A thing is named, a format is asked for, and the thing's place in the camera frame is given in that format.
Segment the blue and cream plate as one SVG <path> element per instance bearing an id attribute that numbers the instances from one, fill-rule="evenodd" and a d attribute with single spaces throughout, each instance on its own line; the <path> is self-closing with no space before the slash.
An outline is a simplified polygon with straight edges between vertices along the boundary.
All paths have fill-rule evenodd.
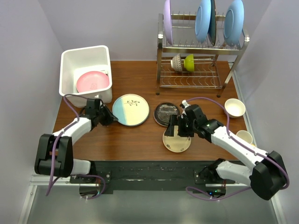
<path id="1" fill-rule="evenodd" d="M 124 126 L 138 126 L 149 116 L 148 102 L 136 94 L 125 94 L 117 98 L 112 107 L 113 115 Z"/>

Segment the pink plate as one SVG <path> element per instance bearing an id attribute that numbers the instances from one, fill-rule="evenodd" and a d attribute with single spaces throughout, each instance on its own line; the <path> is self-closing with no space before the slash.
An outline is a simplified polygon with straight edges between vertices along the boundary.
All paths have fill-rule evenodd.
<path id="1" fill-rule="evenodd" d="M 81 75 L 76 83 L 76 89 L 79 93 L 105 89 L 110 81 L 107 74 L 101 71 L 90 71 Z"/>

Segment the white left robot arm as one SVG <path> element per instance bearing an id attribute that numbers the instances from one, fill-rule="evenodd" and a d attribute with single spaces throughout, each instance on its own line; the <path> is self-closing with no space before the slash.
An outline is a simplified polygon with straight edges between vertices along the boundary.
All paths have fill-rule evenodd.
<path id="1" fill-rule="evenodd" d="M 88 99 L 85 113 L 79 114 L 65 128 L 52 134 L 43 134 L 38 143 L 34 170 L 36 174 L 53 177 L 80 175 L 86 183 L 96 180 L 92 162 L 73 157 L 73 145 L 98 124 L 108 126 L 117 121 L 101 99 Z"/>

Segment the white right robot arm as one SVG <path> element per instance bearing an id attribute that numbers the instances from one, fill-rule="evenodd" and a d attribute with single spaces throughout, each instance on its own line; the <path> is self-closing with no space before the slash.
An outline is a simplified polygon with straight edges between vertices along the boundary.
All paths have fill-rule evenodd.
<path id="1" fill-rule="evenodd" d="M 270 200 L 278 191 L 289 187 L 290 180 L 282 156 L 276 151 L 268 153 L 238 136 L 216 119 L 208 119 L 198 105 L 183 103 L 181 115 L 171 115 L 165 136 L 198 137 L 219 146 L 242 165 L 217 159 L 199 172 L 199 177 L 219 183 L 232 180 L 249 186 L 260 198 Z"/>

